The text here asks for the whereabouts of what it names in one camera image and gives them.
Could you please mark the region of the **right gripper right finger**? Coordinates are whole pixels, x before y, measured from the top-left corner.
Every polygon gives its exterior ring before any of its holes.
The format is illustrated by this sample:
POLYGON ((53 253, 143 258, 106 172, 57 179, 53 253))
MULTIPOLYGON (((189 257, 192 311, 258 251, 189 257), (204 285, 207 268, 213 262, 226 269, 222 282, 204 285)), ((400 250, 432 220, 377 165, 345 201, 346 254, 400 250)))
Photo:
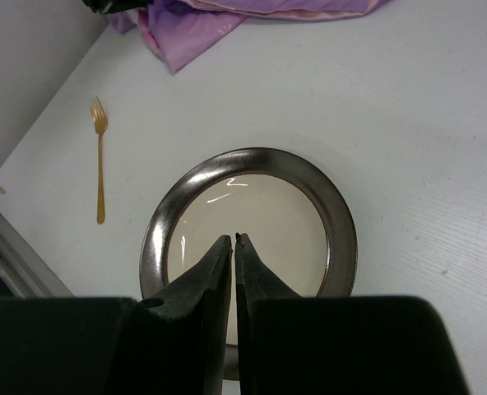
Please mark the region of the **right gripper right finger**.
POLYGON ((260 259, 245 233, 236 235, 234 260, 240 392, 264 393, 289 360, 281 327, 289 303, 301 296, 260 259))

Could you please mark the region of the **metal rimmed cream plate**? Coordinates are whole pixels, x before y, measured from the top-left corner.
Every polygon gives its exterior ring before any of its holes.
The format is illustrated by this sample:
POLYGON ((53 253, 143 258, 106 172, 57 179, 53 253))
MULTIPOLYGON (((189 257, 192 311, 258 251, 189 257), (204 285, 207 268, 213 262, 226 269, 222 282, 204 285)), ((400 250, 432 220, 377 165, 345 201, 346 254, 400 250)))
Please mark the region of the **metal rimmed cream plate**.
POLYGON ((142 300, 193 267, 222 236, 231 238, 231 295, 223 379, 239 379, 236 235, 301 296, 286 308, 289 360, 268 382, 290 384, 332 371, 346 348, 346 304, 355 281, 357 238, 332 181, 305 159, 272 148, 226 152, 186 173, 165 195, 141 252, 142 300))

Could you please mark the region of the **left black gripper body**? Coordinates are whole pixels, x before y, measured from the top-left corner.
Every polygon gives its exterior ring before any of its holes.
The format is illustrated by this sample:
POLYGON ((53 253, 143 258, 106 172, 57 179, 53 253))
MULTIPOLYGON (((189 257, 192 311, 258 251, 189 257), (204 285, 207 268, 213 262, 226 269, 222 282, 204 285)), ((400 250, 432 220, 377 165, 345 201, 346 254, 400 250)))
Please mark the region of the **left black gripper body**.
POLYGON ((102 15, 125 12, 135 8, 143 8, 151 4, 151 0, 83 0, 83 3, 94 13, 102 15))

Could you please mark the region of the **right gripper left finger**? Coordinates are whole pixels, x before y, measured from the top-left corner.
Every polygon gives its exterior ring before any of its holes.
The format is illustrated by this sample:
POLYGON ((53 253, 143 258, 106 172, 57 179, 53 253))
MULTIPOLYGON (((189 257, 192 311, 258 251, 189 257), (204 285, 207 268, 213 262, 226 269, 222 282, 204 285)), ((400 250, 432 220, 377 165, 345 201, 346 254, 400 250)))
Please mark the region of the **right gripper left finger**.
POLYGON ((219 394, 231 295, 231 238, 137 304, 122 335, 125 394, 219 394))

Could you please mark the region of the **purple printed cloth placemat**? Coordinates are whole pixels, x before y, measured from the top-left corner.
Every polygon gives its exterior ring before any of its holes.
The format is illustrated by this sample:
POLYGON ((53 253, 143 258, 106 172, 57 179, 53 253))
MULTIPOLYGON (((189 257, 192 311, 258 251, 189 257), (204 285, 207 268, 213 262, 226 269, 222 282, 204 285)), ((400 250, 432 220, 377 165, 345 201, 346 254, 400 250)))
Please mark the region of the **purple printed cloth placemat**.
POLYGON ((366 16, 384 1, 152 1, 143 8, 106 14, 119 33, 137 28, 148 48, 172 73, 207 51, 249 17, 302 22, 366 16))

